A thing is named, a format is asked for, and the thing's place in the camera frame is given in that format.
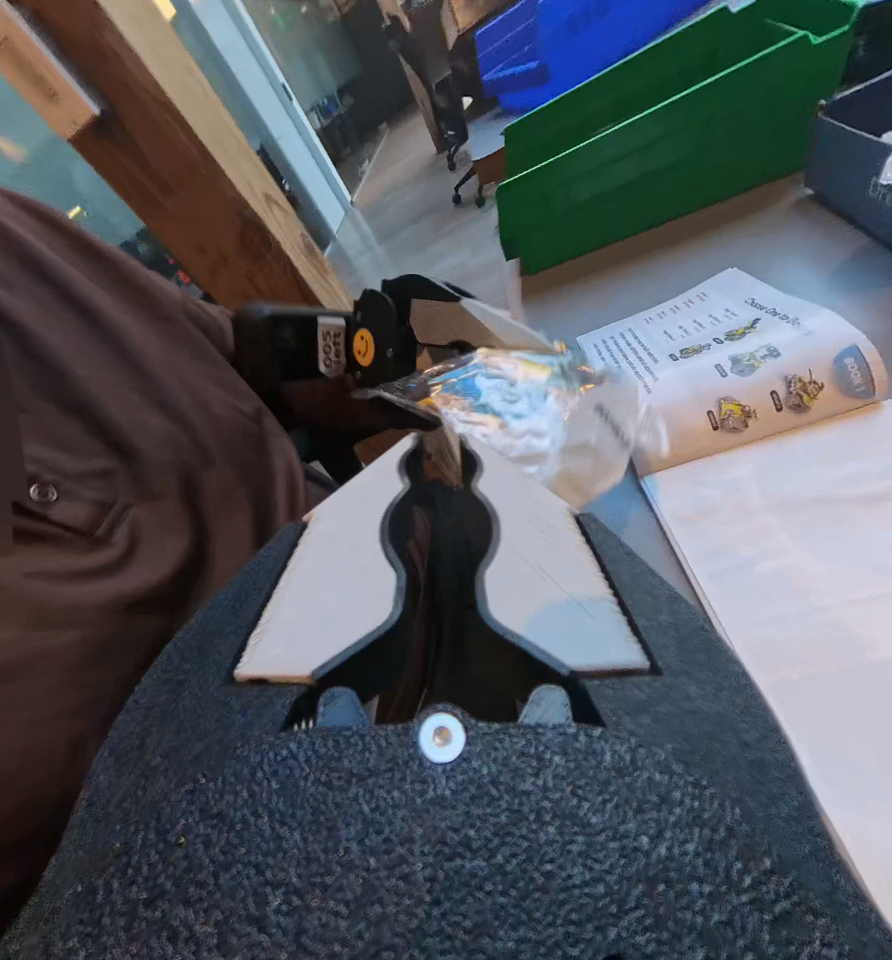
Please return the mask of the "blue bin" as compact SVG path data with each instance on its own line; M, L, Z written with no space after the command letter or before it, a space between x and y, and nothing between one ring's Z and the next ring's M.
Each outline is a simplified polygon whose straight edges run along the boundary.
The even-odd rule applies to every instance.
M483 93L519 116L636 54L705 1L521 1L475 33Z

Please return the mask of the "wooden beam post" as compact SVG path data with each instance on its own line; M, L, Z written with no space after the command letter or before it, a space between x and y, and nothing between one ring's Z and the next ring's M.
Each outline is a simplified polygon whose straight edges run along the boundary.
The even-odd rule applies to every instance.
M0 2L0 74L221 305L351 308L156 3Z

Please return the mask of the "small clear bag of parts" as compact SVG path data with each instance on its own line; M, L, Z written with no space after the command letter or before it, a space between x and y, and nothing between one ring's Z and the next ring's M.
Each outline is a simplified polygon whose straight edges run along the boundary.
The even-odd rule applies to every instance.
M575 510L636 458L669 451L668 426L638 380L571 352L482 348L398 382L418 382L452 435L484 443Z

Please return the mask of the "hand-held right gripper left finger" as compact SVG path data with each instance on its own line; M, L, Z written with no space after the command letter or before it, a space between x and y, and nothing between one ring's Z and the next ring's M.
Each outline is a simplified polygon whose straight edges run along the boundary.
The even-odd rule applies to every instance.
M304 518L234 669L236 682L311 687L396 624L407 575L391 514L408 490L410 435Z

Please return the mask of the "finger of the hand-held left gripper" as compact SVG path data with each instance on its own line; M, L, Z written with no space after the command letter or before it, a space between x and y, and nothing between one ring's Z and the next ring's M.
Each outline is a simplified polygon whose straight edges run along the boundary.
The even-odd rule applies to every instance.
M428 391L418 382L390 382L370 388L356 388L350 400L356 409L369 414L382 429L433 431L444 421Z
M434 349L497 349L559 354L560 348L508 312L481 300L415 298L409 322L419 343Z

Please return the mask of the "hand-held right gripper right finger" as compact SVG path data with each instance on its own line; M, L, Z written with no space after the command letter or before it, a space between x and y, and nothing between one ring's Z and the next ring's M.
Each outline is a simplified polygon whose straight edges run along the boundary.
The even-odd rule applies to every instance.
M646 651L570 506L484 443L471 493L490 540L477 573L483 619L560 673L645 674Z

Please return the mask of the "white instruction booklet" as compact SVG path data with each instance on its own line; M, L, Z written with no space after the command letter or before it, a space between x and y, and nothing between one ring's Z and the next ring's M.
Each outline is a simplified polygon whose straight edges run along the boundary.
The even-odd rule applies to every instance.
M668 449L635 461L709 618L759 687L892 926L892 401L834 312L727 269L577 339Z

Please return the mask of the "green bin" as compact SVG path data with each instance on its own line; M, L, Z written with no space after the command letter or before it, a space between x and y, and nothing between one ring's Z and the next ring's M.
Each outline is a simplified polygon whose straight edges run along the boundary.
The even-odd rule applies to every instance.
M504 257L534 275L802 170L859 10L721 4L512 122Z

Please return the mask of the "blue cardboard kit box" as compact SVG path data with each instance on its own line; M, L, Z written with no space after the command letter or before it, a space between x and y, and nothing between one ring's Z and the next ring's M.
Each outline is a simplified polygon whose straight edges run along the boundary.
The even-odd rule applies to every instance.
M892 251L892 70L819 111L803 183L815 199Z

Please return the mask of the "person's left hand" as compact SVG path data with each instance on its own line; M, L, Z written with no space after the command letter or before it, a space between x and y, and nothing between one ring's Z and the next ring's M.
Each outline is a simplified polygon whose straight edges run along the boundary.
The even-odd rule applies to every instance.
M356 395L348 377L279 384L280 424L288 431L347 435L364 440L388 430L424 430L428 424L393 403Z

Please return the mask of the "person's left forearm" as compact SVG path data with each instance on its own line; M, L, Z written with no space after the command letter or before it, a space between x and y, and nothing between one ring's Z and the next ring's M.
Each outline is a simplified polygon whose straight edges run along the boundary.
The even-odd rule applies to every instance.
M303 490L294 444L236 367L228 315L1 188L0 345L48 503L183 479L262 502Z

